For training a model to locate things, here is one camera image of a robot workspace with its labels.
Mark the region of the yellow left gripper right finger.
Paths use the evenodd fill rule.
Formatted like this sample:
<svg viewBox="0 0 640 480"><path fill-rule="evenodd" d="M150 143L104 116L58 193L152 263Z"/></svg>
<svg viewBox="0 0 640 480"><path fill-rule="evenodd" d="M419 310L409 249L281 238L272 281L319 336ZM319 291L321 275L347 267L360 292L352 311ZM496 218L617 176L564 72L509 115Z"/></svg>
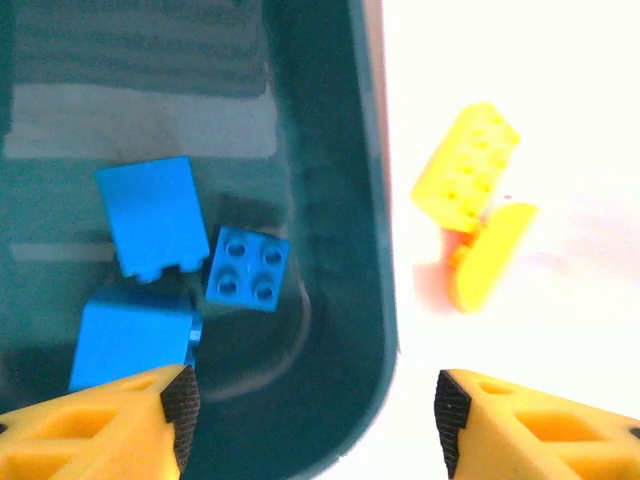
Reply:
<svg viewBox="0 0 640 480"><path fill-rule="evenodd" d="M438 375L434 415L451 479L639 476L639 422L467 370Z"/></svg>

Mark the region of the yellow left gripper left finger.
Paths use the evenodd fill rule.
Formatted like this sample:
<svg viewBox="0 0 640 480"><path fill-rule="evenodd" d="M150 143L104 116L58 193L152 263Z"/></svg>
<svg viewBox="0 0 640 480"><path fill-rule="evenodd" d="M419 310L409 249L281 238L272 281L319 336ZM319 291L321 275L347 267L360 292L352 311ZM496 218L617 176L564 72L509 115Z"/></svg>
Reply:
<svg viewBox="0 0 640 480"><path fill-rule="evenodd" d="M200 408L192 367L156 368L1 416L4 479L178 479Z"/></svg>

